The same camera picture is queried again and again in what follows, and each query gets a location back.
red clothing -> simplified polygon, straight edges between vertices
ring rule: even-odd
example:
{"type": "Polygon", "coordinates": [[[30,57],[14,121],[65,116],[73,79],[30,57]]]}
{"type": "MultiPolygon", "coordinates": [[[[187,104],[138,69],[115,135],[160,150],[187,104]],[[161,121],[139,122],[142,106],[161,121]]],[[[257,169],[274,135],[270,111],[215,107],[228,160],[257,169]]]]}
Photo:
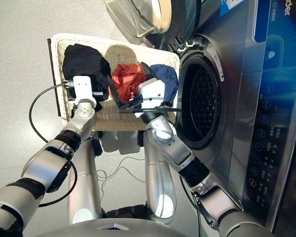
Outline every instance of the red clothing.
{"type": "Polygon", "coordinates": [[[122,102],[134,98],[138,92],[138,85],[145,80],[146,76],[140,64],[118,64],[112,74],[112,81],[122,102]]]}

button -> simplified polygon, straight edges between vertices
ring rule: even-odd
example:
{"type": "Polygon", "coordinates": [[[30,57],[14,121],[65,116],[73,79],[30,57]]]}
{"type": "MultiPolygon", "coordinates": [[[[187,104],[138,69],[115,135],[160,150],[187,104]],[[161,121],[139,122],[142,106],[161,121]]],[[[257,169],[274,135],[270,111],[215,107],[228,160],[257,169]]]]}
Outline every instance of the button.
{"type": "Polygon", "coordinates": [[[248,194],[248,196],[251,197],[251,198],[254,198],[254,197],[255,197],[255,193],[254,193],[251,189],[248,189],[248,190],[247,190],[247,194],[248,194]]]}
{"type": "Polygon", "coordinates": [[[258,155],[254,155],[254,156],[253,156],[253,161],[254,161],[256,164],[260,164],[260,163],[261,163],[261,158],[260,158],[258,155]]]}
{"type": "Polygon", "coordinates": [[[268,123],[269,118],[266,115],[261,115],[259,120],[260,120],[260,123],[266,124],[266,123],[268,123]]]}
{"type": "Polygon", "coordinates": [[[251,173],[252,173],[253,175],[257,176],[257,175],[259,174],[259,171],[258,171],[257,168],[252,167],[252,168],[251,168],[251,173]]]}
{"type": "Polygon", "coordinates": [[[258,137],[259,137],[259,138],[264,138],[265,135],[266,135],[266,132],[265,132],[263,129],[259,129],[259,130],[257,131],[257,134],[258,134],[258,137]]]}
{"type": "Polygon", "coordinates": [[[249,184],[252,186],[252,187],[255,187],[257,185],[256,181],[254,179],[249,179],[249,184]]]}
{"type": "Polygon", "coordinates": [[[269,108],[271,108],[271,101],[270,100],[264,100],[263,103],[262,103],[262,107],[265,109],[265,110],[268,110],[269,108]]]}
{"type": "Polygon", "coordinates": [[[266,94],[272,94],[274,91],[274,86],[270,84],[266,85],[264,91],[266,94]]]}
{"type": "Polygon", "coordinates": [[[263,150],[263,145],[260,142],[255,143],[255,148],[257,151],[262,151],[263,150]]]}

washing machine drum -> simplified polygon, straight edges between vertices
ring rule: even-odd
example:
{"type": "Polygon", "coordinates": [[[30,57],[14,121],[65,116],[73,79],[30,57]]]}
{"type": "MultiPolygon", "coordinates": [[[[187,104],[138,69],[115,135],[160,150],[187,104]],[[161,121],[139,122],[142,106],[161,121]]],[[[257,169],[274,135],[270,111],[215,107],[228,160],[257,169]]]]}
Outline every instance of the washing machine drum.
{"type": "Polygon", "coordinates": [[[221,110],[217,76],[206,58],[196,54],[182,64],[178,97],[179,136],[193,149],[205,148],[215,136],[221,110]]]}

washing machine door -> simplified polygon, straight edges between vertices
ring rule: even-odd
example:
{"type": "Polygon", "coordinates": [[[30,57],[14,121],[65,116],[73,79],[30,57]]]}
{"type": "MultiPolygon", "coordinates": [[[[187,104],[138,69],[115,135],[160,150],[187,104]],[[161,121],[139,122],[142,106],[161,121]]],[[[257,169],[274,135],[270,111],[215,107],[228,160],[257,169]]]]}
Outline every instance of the washing machine door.
{"type": "Polygon", "coordinates": [[[199,22],[199,0],[103,0],[110,17],[131,43],[146,38],[155,48],[177,51],[199,22]]]}

white cable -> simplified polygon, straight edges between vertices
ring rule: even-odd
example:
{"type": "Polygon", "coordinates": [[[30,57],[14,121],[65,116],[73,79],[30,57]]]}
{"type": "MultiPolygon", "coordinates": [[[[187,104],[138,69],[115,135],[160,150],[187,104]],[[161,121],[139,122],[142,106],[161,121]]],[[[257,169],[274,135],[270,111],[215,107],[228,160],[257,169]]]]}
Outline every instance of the white cable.
{"type": "Polygon", "coordinates": [[[125,157],[125,158],[123,158],[123,159],[120,161],[120,163],[118,164],[116,170],[115,170],[112,174],[110,174],[110,175],[108,175],[108,174],[107,174],[104,170],[102,170],[102,169],[98,169],[98,170],[97,170],[97,176],[98,176],[98,178],[103,179],[103,180],[99,180],[99,181],[102,182],[102,185],[101,185],[101,192],[102,192],[101,201],[102,201],[103,196],[104,196],[104,189],[103,189],[103,188],[104,188],[105,184],[107,183],[107,181],[108,181],[109,179],[113,178],[113,177],[119,172],[119,170],[122,169],[122,168],[125,169],[125,170],[126,170],[131,176],[133,176],[133,178],[137,179],[138,181],[140,181],[140,182],[142,182],[142,183],[145,183],[145,181],[143,181],[143,180],[137,178],[134,174],[132,174],[132,172],[130,172],[129,169],[127,169],[127,168],[124,167],[124,166],[121,166],[121,164],[123,163],[123,161],[126,160],[127,158],[131,158],[131,159],[134,159],[134,160],[145,160],[145,159],[137,159],[137,158],[134,158],[134,157],[125,157]],[[104,177],[103,177],[103,176],[100,176],[100,175],[98,174],[99,171],[100,171],[100,172],[103,172],[104,177]]]}

